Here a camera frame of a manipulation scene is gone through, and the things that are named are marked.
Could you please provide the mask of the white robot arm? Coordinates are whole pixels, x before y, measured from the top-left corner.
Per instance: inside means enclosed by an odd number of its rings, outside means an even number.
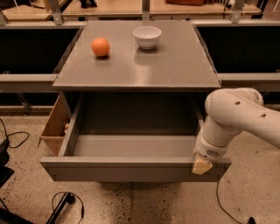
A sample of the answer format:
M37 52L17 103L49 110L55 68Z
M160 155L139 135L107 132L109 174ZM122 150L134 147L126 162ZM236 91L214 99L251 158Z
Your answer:
M229 143L247 131L280 147L280 112L265 108L253 88L223 88L205 101L206 120L197 135L192 172L202 175L227 152Z

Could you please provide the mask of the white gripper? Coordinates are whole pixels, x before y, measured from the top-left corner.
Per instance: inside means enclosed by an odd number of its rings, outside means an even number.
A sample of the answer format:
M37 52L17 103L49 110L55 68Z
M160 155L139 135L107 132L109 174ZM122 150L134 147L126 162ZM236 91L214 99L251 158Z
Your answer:
M213 163L211 161L220 160L228 150L226 147L218 147L209 143L201 133L198 134L194 146L194 163L192 173L203 175L212 169Z

